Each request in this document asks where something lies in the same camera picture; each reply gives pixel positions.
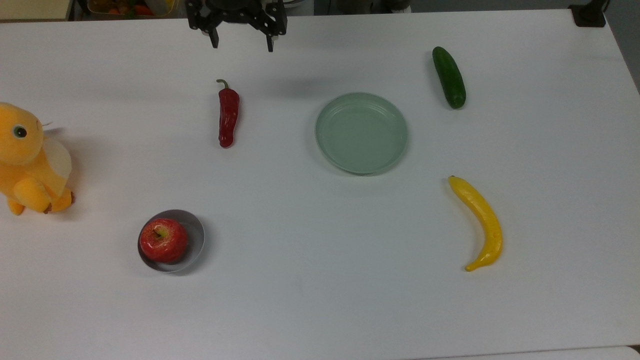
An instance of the green cucumber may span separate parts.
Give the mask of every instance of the green cucumber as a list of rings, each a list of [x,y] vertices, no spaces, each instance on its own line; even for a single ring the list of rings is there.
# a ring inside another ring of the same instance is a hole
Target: green cucumber
[[[433,48],[432,56],[442,90],[444,91],[444,97],[447,98],[447,102],[452,108],[460,109],[467,100],[467,91],[456,61],[453,60],[451,54],[440,46]]]

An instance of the red apple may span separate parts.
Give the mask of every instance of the red apple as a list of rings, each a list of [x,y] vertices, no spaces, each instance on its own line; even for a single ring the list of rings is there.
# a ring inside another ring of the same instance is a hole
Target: red apple
[[[187,231],[170,218],[151,220],[140,234],[140,249],[149,260],[171,263],[178,260],[187,247]]]

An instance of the yellow plush toy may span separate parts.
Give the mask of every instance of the yellow plush toy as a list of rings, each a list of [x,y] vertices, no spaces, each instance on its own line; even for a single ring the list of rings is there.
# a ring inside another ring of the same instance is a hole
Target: yellow plush toy
[[[25,207],[40,213],[61,211],[74,202],[65,187],[71,156],[56,140],[44,136],[32,113],[0,102],[0,192],[12,213]]]

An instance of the plate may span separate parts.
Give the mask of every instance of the plate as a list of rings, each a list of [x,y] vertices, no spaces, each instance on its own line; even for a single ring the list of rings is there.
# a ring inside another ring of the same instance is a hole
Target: plate
[[[160,272],[177,272],[193,264],[204,247],[204,228],[202,227],[202,223],[194,214],[188,211],[173,209],[163,211],[150,218],[142,229],[144,229],[149,222],[157,218],[170,218],[178,221],[187,232],[187,247],[184,249],[182,257],[173,263],[158,263],[157,261],[149,259],[142,252],[140,248],[140,235],[138,235],[138,254],[140,254],[142,261],[150,268]]]
[[[389,169],[404,154],[407,126],[386,99],[362,92],[330,101],[316,121],[316,141],[335,166],[354,174]]]

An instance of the yellow banana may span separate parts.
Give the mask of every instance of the yellow banana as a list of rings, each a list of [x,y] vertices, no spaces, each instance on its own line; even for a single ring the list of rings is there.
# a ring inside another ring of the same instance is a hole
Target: yellow banana
[[[474,271],[480,266],[493,264],[502,252],[502,230],[498,218],[495,217],[495,213],[484,197],[465,180],[449,176],[449,186],[480,220],[484,229],[484,246],[478,257],[471,264],[465,266],[465,270]]]

